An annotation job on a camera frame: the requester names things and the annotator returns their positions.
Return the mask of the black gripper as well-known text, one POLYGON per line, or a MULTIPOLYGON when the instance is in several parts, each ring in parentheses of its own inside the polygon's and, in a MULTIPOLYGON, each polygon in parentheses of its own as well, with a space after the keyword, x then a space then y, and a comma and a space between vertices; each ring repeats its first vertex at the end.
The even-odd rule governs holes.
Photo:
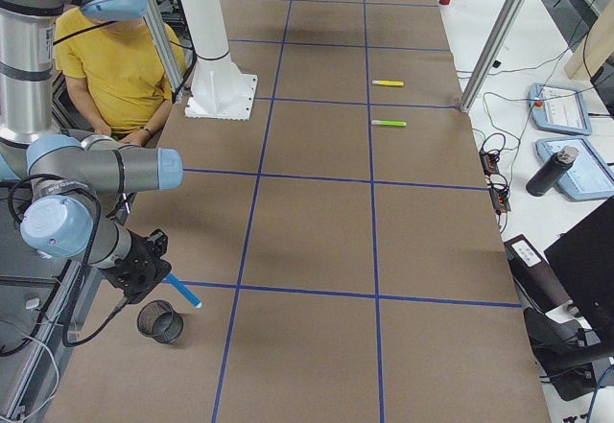
POLYGON ((123 292, 128 304, 140 303, 172 270, 163 259, 167 252, 168 236, 161 229, 147 238, 130 232, 130 251, 117 258, 109 269, 100 269, 105 279, 123 292))

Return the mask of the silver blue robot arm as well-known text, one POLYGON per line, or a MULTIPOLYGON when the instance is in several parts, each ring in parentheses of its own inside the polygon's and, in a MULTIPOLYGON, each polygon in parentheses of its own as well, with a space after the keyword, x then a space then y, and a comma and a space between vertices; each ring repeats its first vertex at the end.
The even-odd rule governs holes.
POLYGON ((98 269, 142 301, 170 273, 166 237, 139 236, 105 217, 101 195, 169 190, 183 165, 173 149, 122 144, 105 135, 62 129, 52 118, 52 35, 68 5, 99 20, 142 17, 149 0, 1 0, 1 172, 32 183, 20 224, 42 253, 98 269))

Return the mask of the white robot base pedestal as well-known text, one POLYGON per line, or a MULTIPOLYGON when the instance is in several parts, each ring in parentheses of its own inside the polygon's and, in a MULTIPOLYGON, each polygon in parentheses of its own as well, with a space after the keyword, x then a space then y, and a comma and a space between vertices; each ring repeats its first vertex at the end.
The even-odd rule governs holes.
POLYGON ((246 121, 258 78, 244 74, 229 50, 221 0, 180 0, 197 59, 185 115, 246 121))

